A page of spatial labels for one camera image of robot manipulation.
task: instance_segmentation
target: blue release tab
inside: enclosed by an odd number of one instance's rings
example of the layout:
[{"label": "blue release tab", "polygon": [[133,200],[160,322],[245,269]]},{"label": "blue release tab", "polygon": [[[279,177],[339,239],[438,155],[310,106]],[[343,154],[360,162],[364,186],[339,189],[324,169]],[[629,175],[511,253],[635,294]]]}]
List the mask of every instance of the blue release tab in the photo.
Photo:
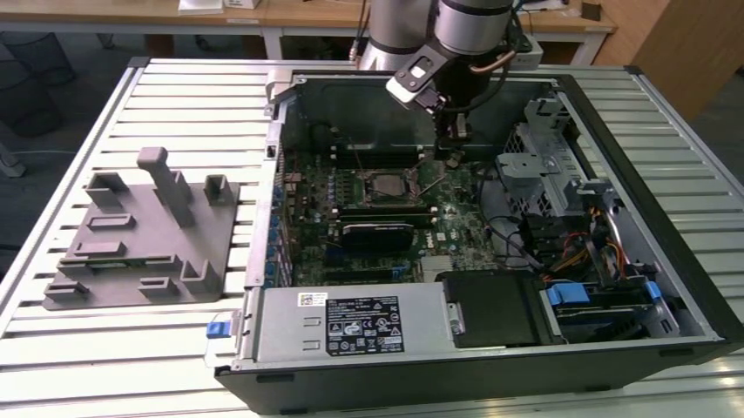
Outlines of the blue release tab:
[{"label": "blue release tab", "polygon": [[645,283],[646,290],[649,291],[649,296],[651,300],[661,299],[661,289],[658,289],[658,285],[655,281],[646,281]]},{"label": "blue release tab", "polygon": [[559,294],[558,291],[551,287],[547,289],[547,300],[550,301],[550,305],[554,307],[559,305]]},{"label": "blue release tab", "polygon": [[215,321],[207,325],[207,338],[215,340],[217,338],[229,338],[229,321]]},{"label": "blue release tab", "polygon": [[563,303],[587,303],[589,295],[581,283],[555,283],[547,289],[547,300],[554,306]]}]

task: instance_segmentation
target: yellow wire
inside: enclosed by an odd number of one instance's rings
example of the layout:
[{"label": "yellow wire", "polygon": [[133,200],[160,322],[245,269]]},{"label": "yellow wire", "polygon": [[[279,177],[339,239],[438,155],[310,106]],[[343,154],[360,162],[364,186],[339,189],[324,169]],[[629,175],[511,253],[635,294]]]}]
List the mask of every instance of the yellow wire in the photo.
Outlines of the yellow wire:
[{"label": "yellow wire", "polygon": [[623,261],[622,261],[619,247],[609,241],[606,242],[606,244],[614,249],[614,258],[617,262],[617,269],[619,270],[619,277],[625,279],[625,271],[622,268]]}]

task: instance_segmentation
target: wooden desk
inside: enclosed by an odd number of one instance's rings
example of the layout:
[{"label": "wooden desk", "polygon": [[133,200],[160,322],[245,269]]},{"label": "wooden desk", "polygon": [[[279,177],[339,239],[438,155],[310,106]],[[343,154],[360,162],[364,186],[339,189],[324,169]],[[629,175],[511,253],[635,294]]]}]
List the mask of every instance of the wooden desk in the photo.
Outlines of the wooden desk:
[{"label": "wooden desk", "polygon": [[[177,0],[0,0],[0,30],[260,35],[268,58],[281,59],[281,36],[352,37],[359,9],[354,0],[263,0],[255,10],[177,16]],[[534,12],[522,23],[541,42],[581,44],[573,64],[591,64],[614,31],[607,19],[593,22],[565,10]]]},{"label": "wooden desk", "polygon": [[0,0],[0,30],[260,35],[267,4],[177,16],[177,0]]},{"label": "wooden desk", "polygon": [[[574,10],[531,12],[521,16],[525,31],[539,42],[578,43],[571,64],[589,65],[605,37],[614,32],[614,23],[602,16],[601,22],[582,19],[575,12],[579,0],[571,0]],[[263,33],[268,57],[280,59],[281,36],[352,37],[359,22],[360,0],[268,0]]]}]

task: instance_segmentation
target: warning label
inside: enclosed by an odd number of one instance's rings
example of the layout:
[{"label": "warning label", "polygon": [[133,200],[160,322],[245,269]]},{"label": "warning label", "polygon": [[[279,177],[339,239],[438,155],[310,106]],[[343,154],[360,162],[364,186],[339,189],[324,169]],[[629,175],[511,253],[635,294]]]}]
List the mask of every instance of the warning label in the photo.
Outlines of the warning label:
[{"label": "warning label", "polygon": [[330,355],[402,353],[398,296],[326,300]]}]

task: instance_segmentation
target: floor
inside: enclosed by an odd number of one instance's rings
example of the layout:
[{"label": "floor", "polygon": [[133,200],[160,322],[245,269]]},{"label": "floor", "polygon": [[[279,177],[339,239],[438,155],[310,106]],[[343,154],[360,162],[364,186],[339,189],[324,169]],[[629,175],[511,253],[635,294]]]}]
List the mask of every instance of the floor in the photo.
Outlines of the floor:
[{"label": "floor", "polygon": [[[211,51],[200,50],[192,37],[176,37],[177,57],[241,57],[237,37],[205,37],[205,40]],[[25,240],[129,58],[147,55],[141,36],[136,35],[117,35],[111,50],[101,48],[92,34],[62,34],[58,41],[77,74],[76,81],[49,89],[65,117],[64,126],[37,138],[17,138],[0,125],[0,142],[13,152],[56,151],[18,154],[28,169],[26,175],[18,179],[0,175],[0,277],[13,261],[14,252],[9,248],[20,246]],[[299,43],[287,46],[294,49],[296,58],[306,55],[306,49],[318,48]],[[9,54],[0,47],[0,59],[8,58]],[[692,126],[741,181],[742,114],[744,77],[733,76]]]}]

